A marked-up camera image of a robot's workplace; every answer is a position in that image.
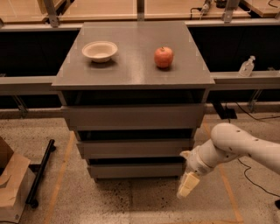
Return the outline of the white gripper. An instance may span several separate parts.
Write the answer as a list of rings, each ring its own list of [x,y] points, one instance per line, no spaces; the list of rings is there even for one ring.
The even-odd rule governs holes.
[[[179,180],[177,197],[185,198],[200,182],[199,176],[207,175],[216,166],[213,146],[199,145],[192,150],[184,150],[180,156],[185,159],[185,173]]]

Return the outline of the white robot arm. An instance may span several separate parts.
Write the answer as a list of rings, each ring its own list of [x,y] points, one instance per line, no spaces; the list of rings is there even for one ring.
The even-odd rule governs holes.
[[[280,144],[262,140],[232,123],[219,123],[211,130],[210,138],[192,150],[184,150],[185,159],[177,196],[185,198],[217,165],[239,157],[249,157],[273,172],[280,174]]]

